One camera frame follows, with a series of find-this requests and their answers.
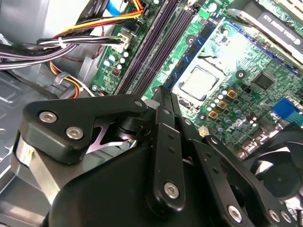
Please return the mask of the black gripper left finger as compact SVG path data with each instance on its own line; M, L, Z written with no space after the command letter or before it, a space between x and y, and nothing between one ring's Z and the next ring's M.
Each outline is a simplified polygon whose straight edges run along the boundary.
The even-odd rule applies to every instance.
M155 213L180 212L185 183L172 94L160 87L147 101L116 95L29 103L14 153L52 206L76 177L127 151L150 148L147 204Z

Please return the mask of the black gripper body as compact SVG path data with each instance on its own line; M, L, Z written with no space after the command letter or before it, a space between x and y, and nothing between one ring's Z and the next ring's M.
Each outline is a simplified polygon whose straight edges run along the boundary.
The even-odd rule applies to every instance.
M51 227L223 227L204 179L183 164L185 208L167 218L146 201L150 148L135 148L68 182L48 215Z

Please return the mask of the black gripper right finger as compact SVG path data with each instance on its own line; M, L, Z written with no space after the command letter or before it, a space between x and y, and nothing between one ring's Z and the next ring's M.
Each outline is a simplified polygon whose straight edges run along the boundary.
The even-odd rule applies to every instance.
M181 116L178 98L171 95L178 117L183 157L193 162L198 198L214 227L294 227L287 208L215 136L202 138L194 124Z

